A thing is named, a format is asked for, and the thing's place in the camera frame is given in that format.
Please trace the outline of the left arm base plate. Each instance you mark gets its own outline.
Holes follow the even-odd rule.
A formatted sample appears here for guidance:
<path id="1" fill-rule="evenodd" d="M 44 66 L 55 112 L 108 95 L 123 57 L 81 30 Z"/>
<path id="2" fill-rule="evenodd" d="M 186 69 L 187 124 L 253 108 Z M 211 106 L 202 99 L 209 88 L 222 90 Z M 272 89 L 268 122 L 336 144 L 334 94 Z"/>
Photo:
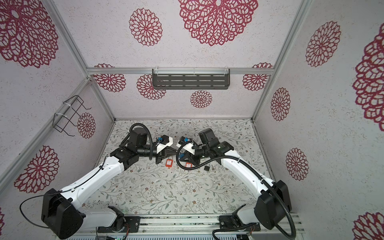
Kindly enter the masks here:
<path id="1" fill-rule="evenodd" d="M 110 227 L 98 227 L 97 233 L 137 233 L 141 217 L 118 217 Z"/>

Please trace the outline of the red padlock with warning label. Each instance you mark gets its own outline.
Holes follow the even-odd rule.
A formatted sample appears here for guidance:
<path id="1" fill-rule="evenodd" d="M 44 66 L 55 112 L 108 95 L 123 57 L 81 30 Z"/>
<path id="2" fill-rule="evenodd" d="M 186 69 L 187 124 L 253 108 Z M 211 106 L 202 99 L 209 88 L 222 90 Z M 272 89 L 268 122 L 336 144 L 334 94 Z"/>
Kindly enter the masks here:
<path id="1" fill-rule="evenodd" d="M 166 161 L 166 167 L 167 168 L 171 168 L 172 166 L 173 166 L 173 160 L 172 159 L 168 159 L 167 161 Z"/>

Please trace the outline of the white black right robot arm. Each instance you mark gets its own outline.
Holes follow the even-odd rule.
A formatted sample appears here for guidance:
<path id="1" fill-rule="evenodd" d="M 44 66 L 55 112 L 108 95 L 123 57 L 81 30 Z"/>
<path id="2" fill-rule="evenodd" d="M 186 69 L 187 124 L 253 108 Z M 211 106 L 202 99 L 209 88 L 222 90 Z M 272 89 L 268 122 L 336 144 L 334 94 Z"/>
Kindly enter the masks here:
<path id="1" fill-rule="evenodd" d="M 219 218 L 217 233 L 250 230 L 260 226 L 268 230 L 277 229 L 289 240 L 297 236 L 296 226 L 291 215 L 292 204 L 288 186 L 283 181 L 274 181 L 261 174 L 247 163 L 228 142 L 220 142 L 212 129 L 199 132 L 202 143 L 181 137 L 177 143 L 176 162 L 186 171 L 197 170 L 212 162 L 217 162 L 231 171 L 251 191 L 256 198 L 253 204 L 242 205 L 231 216 Z"/>

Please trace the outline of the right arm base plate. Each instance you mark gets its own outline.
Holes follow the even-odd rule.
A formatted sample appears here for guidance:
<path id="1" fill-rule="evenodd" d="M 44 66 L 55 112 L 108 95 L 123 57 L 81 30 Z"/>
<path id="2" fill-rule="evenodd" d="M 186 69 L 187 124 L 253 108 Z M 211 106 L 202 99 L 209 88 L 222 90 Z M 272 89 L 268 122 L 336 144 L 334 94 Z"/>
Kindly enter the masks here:
<path id="1" fill-rule="evenodd" d="M 239 227 L 242 227 L 242 229 L 239 229 L 239 231 L 245 232 L 259 232 L 261 230 L 259 223 L 255 223 L 252 226 L 244 228 L 246 224 L 241 223 L 241 221 L 237 217 L 234 217 L 232 215 L 219 216 L 219 225 L 221 230 L 235 229 Z"/>

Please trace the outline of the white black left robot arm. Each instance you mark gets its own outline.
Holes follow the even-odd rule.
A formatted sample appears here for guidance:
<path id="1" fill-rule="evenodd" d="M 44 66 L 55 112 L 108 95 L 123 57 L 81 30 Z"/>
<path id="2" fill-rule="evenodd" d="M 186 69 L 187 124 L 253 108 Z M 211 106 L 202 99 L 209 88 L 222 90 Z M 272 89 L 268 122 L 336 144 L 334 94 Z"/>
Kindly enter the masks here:
<path id="1" fill-rule="evenodd" d="M 139 158 L 155 159 L 156 164 L 174 156 L 172 137 L 162 135 L 153 141 L 149 129 L 142 123 L 133 124 L 119 147 L 103 162 L 74 183 L 57 191 L 50 189 L 43 197 L 41 220 L 43 229 L 50 229 L 64 240 L 79 230 L 107 228 L 123 232 L 127 228 L 125 215 L 116 207 L 86 211 L 83 204 L 105 183 L 128 170 Z"/>

